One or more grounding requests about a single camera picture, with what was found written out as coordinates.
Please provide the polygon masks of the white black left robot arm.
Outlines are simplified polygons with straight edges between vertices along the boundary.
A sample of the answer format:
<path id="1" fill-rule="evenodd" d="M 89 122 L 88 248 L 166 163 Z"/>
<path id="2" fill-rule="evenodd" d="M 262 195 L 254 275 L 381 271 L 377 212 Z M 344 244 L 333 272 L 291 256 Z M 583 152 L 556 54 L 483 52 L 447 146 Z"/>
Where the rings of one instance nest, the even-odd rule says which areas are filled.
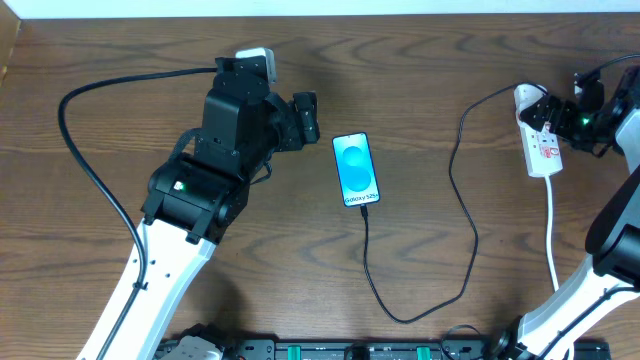
<path id="1" fill-rule="evenodd" d="M 317 96 L 285 101 L 273 52 L 217 59 L 200 127 L 185 131 L 149 180 L 134 247 L 82 359 L 150 359 L 189 285 L 245 208 L 258 172 L 276 152 L 320 138 Z"/>

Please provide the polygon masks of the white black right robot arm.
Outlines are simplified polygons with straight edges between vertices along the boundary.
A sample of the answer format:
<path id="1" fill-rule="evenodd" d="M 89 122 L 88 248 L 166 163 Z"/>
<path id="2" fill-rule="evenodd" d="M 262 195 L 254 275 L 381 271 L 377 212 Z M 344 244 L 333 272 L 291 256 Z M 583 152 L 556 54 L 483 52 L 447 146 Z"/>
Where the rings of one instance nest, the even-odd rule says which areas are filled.
<path id="1" fill-rule="evenodd" d="M 574 101 L 531 85 L 514 92 L 524 138 L 555 135 L 600 158 L 613 149 L 629 176 L 590 226 L 579 268 L 540 307 L 517 318 L 489 359 L 562 359 L 585 332 L 639 296 L 639 68 L 628 67 L 609 100 L 601 70 L 578 74 Z"/>

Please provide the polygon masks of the blue Galaxy smartphone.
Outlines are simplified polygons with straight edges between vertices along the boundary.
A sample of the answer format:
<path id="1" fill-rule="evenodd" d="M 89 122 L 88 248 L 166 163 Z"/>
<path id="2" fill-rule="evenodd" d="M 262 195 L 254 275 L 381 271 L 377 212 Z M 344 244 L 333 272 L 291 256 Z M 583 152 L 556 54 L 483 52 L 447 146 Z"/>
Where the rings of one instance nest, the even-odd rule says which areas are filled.
<path id="1" fill-rule="evenodd" d="M 367 134 L 336 136 L 332 147 L 344 206 L 379 202 L 380 191 Z"/>

